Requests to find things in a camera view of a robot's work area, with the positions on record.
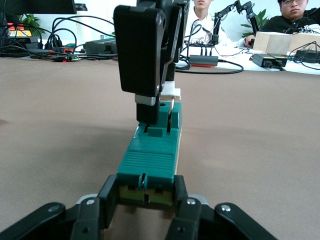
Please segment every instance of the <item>screw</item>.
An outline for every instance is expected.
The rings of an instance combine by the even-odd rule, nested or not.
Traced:
[[[86,201],[87,205],[91,205],[91,204],[94,204],[94,203],[95,203],[95,200],[93,200],[93,199],[90,199],[90,200]]]
[[[59,206],[58,205],[55,205],[55,206],[52,206],[48,209],[48,212],[54,212],[54,211],[57,211],[59,209]]]
[[[222,205],[221,209],[224,212],[231,212],[231,208],[228,205]]]
[[[196,204],[196,200],[194,200],[193,198],[188,198],[186,200],[186,203],[189,205],[195,205]]]

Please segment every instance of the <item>person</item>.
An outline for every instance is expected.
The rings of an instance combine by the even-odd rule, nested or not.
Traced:
[[[304,29],[320,29],[320,14],[307,20],[304,17],[316,10],[306,10],[309,0],[277,0],[280,6],[281,16],[272,17],[261,29],[262,32],[277,32],[293,34],[304,32]],[[299,21],[297,27],[292,28],[293,22]]]
[[[187,24],[185,28],[185,40],[189,39],[191,31],[197,25],[191,34],[190,43],[209,44],[212,38],[212,32],[215,27],[214,18],[208,13],[210,4],[214,0],[192,0],[194,2],[194,8],[190,9],[187,18]],[[233,45],[234,47],[251,47],[251,41],[254,39],[254,35],[250,35],[246,38],[240,39],[238,42],[233,42],[223,30],[219,29],[218,43],[223,46]]]

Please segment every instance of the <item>beige box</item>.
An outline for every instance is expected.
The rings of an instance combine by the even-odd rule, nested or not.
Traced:
[[[258,31],[253,50],[262,51],[263,54],[287,55],[291,39],[291,34]]]
[[[318,45],[320,45],[320,34],[319,33],[296,33],[292,35],[292,40],[289,46],[289,51],[293,53],[296,53],[297,50],[301,50],[303,45],[316,42]],[[309,46],[306,47],[306,49],[316,49],[315,44],[310,44]]]

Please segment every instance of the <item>man in black shirt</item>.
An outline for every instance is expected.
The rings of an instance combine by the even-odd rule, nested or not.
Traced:
[[[316,32],[320,32],[320,14],[311,19],[306,17],[316,10],[306,10],[309,0],[277,0],[280,5],[281,16],[272,17],[261,29],[262,32],[297,33],[302,28],[316,25]]]

